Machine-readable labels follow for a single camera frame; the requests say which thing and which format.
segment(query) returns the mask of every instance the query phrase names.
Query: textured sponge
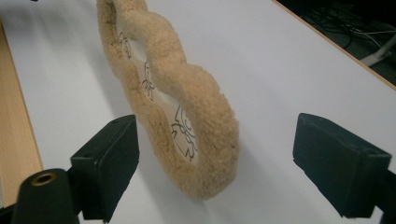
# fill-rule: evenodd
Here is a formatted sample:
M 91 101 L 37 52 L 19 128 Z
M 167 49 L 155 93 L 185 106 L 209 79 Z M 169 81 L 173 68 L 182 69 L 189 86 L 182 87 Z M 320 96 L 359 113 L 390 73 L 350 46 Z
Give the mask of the textured sponge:
M 171 24 L 148 12 L 145 1 L 98 0 L 97 10 L 107 60 L 162 168 L 193 199 L 214 197 L 234 180 L 239 156 L 238 122 L 216 80 L 203 68 L 187 63 Z M 122 54 L 118 22 L 126 39 L 143 43 L 152 84 L 176 99 L 186 114 L 189 125 L 180 128 L 184 133 L 190 126 L 193 129 L 186 138 L 194 138 L 196 162 L 177 152 L 175 131 L 165 109 L 145 93 L 138 64 Z

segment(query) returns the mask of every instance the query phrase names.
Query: white table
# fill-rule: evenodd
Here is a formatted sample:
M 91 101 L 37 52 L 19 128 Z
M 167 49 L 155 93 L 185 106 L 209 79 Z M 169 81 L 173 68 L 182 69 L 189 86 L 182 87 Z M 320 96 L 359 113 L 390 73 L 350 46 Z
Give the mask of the white table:
M 299 113 L 396 155 L 396 91 L 270 0 L 148 0 L 190 63 L 218 81 L 240 122 L 238 177 L 195 202 L 167 179 L 141 126 L 141 158 L 111 223 L 378 223 L 340 218 L 292 161 Z M 0 15 L 45 168 L 132 113 L 106 63 L 93 0 L 4 0 Z M 396 172 L 396 161 L 389 168 Z

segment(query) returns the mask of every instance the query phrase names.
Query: wooden edge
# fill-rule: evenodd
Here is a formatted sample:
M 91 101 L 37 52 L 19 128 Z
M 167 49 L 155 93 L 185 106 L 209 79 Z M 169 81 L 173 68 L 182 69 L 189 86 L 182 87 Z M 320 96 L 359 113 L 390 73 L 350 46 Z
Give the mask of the wooden edge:
M 43 166 L 1 19 L 0 55 L 1 208 L 14 204 L 21 182 Z
M 377 72 L 375 72 L 373 69 L 371 69 L 369 66 L 367 66 L 366 64 L 362 63 L 360 60 L 358 60 L 357 58 L 355 58 L 353 55 L 351 55 L 350 53 L 348 53 L 346 50 L 344 50 L 343 48 L 341 48 L 340 46 L 338 46 L 336 43 L 334 43 L 332 40 L 330 40 L 329 37 L 327 37 L 326 35 L 324 35 L 323 33 L 319 32 L 317 29 L 315 29 L 311 24 L 309 24 L 308 22 L 304 21 L 303 19 L 301 19 L 299 16 L 297 16 L 296 14 L 294 14 L 294 12 L 292 12 L 291 10 L 289 10 L 288 8 L 286 8 L 285 6 L 283 6 L 281 3 L 279 3 L 276 0 L 271 0 L 273 1 L 275 4 L 277 4 L 279 7 L 283 8 L 285 11 L 287 11 L 291 16 L 293 16 L 295 19 L 297 19 L 298 21 L 302 22 L 303 24 L 305 24 L 308 28 L 310 28 L 311 30 L 313 30 L 315 33 L 317 33 L 318 35 L 320 35 L 322 38 L 324 38 L 325 40 L 327 40 L 329 43 L 331 43 L 333 46 L 335 46 L 337 49 L 341 50 L 343 53 L 345 53 L 346 56 L 348 56 L 350 59 L 352 59 L 353 61 L 355 61 L 355 63 L 358 63 L 360 66 L 362 66 L 364 69 L 366 69 L 369 73 L 371 73 L 372 75 L 374 75 L 375 77 L 377 77 L 379 80 L 381 80 L 383 83 L 385 83 L 385 85 L 389 86 L 391 89 L 396 91 L 396 86 L 394 86 L 392 83 L 390 83 L 389 81 L 387 81 L 386 79 L 384 79 L 383 77 L 381 77 Z

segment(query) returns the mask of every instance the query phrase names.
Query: black clamp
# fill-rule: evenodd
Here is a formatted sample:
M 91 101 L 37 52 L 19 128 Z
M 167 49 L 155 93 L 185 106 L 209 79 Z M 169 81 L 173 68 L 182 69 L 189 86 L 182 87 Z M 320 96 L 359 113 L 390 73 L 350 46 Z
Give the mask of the black clamp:
M 294 162 L 342 217 L 370 217 L 375 206 L 381 223 L 396 223 L 396 175 L 388 152 L 318 116 L 300 114 Z
M 76 224 L 80 211 L 84 219 L 109 222 L 139 163 L 135 117 L 109 122 L 71 163 L 67 172 L 50 169 L 25 179 L 17 203 L 0 211 L 1 223 Z

